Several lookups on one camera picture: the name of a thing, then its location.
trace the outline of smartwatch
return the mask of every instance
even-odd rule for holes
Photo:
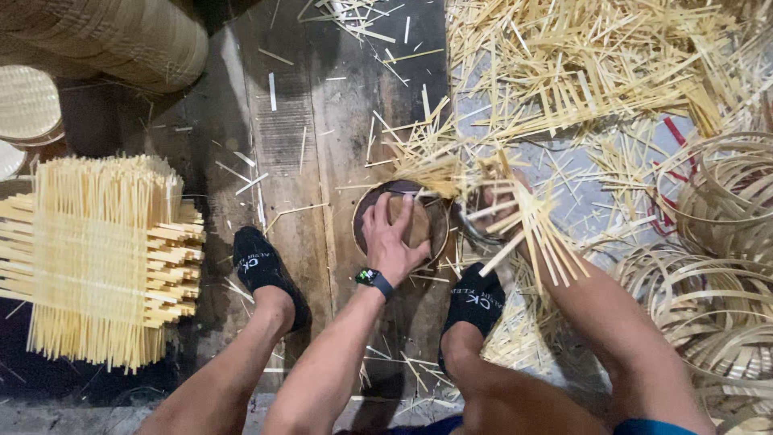
[[[381,272],[375,269],[363,267],[363,269],[354,276],[354,280],[357,281],[358,284],[363,284],[364,286],[376,287],[387,300],[394,292],[392,284],[389,284],[389,281],[384,278],[384,275],[381,275]]]

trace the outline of wooden disc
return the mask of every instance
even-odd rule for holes
[[[403,197],[394,195],[389,199],[389,223],[394,224],[403,209]],[[430,219],[420,201],[414,201],[414,214],[408,222],[408,229],[403,234],[403,243],[408,248],[416,248],[421,242],[430,238]]]

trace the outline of finger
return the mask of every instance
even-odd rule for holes
[[[410,217],[414,213],[414,197],[411,194],[403,195],[403,208],[400,209],[400,216],[394,222],[394,227],[400,232],[400,236],[403,235],[405,229],[408,228],[408,222]]]
[[[373,206],[369,206],[365,209],[365,213],[363,213],[363,232],[368,233],[370,232],[370,229],[373,227]]]
[[[411,249],[408,251],[408,262],[410,263],[410,268],[413,269],[414,267],[421,264],[424,259],[429,258],[430,256],[430,241],[425,240],[421,243],[421,245],[418,245],[415,249]]]
[[[376,201],[376,210],[373,212],[374,224],[388,225],[387,220],[387,205],[389,205],[389,198],[392,196],[389,192],[384,192]]]

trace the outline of wooden floor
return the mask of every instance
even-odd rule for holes
[[[63,85],[68,137],[79,153],[166,156],[185,177],[186,193],[199,195],[194,198],[209,233],[203,291],[197,315],[179,327],[179,354],[171,357],[181,367],[179,381],[227,346],[253,308],[222,284],[225,277],[237,281],[228,259],[233,233],[243,225],[259,226],[259,193],[251,188],[235,196],[246,183],[216,162],[250,180],[269,174],[261,182],[269,222],[280,211],[329,204],[283,215],[268,233],[313,313],[311,330],[287,337],[277,349],[284,359],[272,357],[269,363],[290,368],[346,304],[356,288],[351,276],[365,263],[351,232],[354,204],[365,189],[336,188],[372,184],[390,175],[390,165],[364,167],[373,111],[391,126],[405,125],[424,118],[423,84],[432,108],[447,93],[445,52],[394,65],[403,79],[410,79],[407,86],[373,57],[378,53],[385,58],[385,48],[395,57],[406,56],[419,43],[417,53],[445,48],[442,1],[405,1],[403,8],[369,28],[397,43],[373,38],[360,42],[329,22],[299,24],[304,0],[200,3],[196,10],[206,19],[210,53],[204,74],[191,89],[155,96],[112,85]],[[391,0],[381,9],[401,3]],[[306,14],[317,12],[311,6]],[[405,44],[408,16],[411,28]],[[275,77],[276,111],[271,110],[269,73]],[[337,77],[345,79],[329,80]],[[372,161],[389,158],[380,145],[382,129],[376,120]],[[257,165],[250,167],[233,151]],[[435,361],[448,284],[422,280],[417,285],[408,283],[386,305],[371,346],[395,358],[404,351],[412,358]],[[363,394],[398,397],[416,391],[415,377],[405,364],[366,361],[373,387],[366,385]],[[266,373],[259,391],[276,391],[285,376]],[[435,385],[430,378],[425,382]]]

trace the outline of wooden plank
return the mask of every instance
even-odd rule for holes
[[[324,202],[319,190],[316,146],[319,130],[315,129],[312,117],[308,59],[304,56],[306,35],[304,26],[296,23],[303,4],[302,1],[282,2],[277,15],[272,17],[275,4],[259,2],[249,9],[249,14],[233,22],[242,50],[255,160],[261,173],[270,174],[261,181],[267,223],[281,211]],[[269,30],[272,19],[274,27]],[[266,56],[255,47],[286,56],[295,65],[267,62]],[[276,111],[271,110],[269,73],[274,73]],[[303,173],[299,174],[301,145],[304,163]],[[284,340],[286,360],[282,363],[286,368],[291,367],[310,339],[332,319],[322,220],[324,208],[285,214],[267,234],[312,310],[311,336],[299,331]],[[265,378],[261,379],[259,391],[272,390],[269,380],[281,381],[278,376]]]
[[[408,44],[404,44],[400,27],[404,26],[407,16],[413,18]],[[402,79],[410,79],[408,86],[373,57],[378,53],[383,60],[386,48],[395,57],[408,56],[421,41],[428,50],[445,48],[442,2],[406,3],[405,7],[391,12],[390,17],[378,19],[369,27],[375,33],[398,38],[400,42],[396,44],[370,39],[361,47],[350,35],[332,31],[332,26],[325,22],[307,23],[306,57],[311,61],[315,128],[318,132],[334,130],[317,138],[317,150],[322,202],[331,204],[325,209],[325,239],[333,311],[338,312],[356,288],[351,277],[366,261],[354,244],[351,228],[354,204],[365,190],[337,190],[336,187],[372,184],[385,180],[392,170],[389,164],[364,167],[372,111],[378,112],[392,128],[423,121],[422,85],[427,85],[429,105],[434,108],[446,95],[447,84],[443,55],[390,64]],[[347,79],[326,80],[328,77]],[[393,157],[381,141],[394,139],[390,133],[381,133],[384,128],[378,124],[376,120],[379,128],[374,129],[372,162]],[[396,133],[408,134],[410,130]],[[421,356],[434,361],[448,306],[448,284],[418,279],[417,285],[418,288],[410,282],[403,284],[386,305],[370,345],[386,354],[386,339],[394,358],[399,358],[398,352],[404,351],[409,357]],[[366,360],[366,370],[373,384],[372,389],[366,390],[367,395],[408,397],[414,394],[416,379],[405,364]]]

